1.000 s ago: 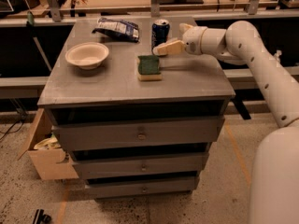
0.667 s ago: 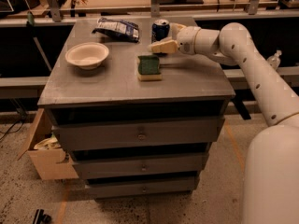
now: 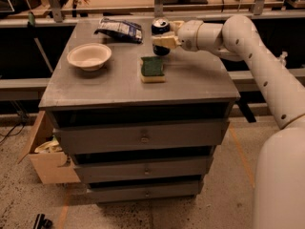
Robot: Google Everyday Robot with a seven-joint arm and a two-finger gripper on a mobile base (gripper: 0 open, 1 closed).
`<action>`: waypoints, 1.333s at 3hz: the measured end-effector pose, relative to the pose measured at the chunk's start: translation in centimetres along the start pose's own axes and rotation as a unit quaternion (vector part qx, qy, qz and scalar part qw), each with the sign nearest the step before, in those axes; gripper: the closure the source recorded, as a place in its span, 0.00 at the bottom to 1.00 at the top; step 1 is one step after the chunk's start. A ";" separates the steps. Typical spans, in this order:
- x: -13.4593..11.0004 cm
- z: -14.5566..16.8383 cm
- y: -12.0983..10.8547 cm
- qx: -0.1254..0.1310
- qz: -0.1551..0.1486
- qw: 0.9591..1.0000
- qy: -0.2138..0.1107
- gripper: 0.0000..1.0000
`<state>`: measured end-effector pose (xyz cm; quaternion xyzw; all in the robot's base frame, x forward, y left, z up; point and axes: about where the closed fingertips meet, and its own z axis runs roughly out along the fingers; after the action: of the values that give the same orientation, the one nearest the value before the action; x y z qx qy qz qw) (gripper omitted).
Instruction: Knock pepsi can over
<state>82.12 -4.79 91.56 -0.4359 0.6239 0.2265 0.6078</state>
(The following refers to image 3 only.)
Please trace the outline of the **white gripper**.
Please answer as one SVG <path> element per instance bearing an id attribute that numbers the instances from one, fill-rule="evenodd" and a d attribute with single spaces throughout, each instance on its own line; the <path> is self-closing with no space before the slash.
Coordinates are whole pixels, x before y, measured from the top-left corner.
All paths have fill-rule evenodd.
<path id="1" fill-rule="evenodd" d="M 191 20 L 188 22 L 177 20 L 170 22 L 170 31 L 153 35 L 152 43 L 155 46 L 164 47 L 167 49 L 175 49 L 181 47 L 190 52 L 197 52 L 197 34 L 203 22 L 200 20 Z"/>

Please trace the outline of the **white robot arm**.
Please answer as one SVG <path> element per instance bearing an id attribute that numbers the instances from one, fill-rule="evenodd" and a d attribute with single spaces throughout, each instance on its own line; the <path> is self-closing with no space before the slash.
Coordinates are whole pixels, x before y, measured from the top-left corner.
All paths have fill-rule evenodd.
<path id="1" fill-rule="evenodd" d="M 305 88 L 267 49 L 251 19 L 172 21 L 152 41 L 247 64 L 279 127 L 257 159 L 253 229 L 305 229 Z"/>

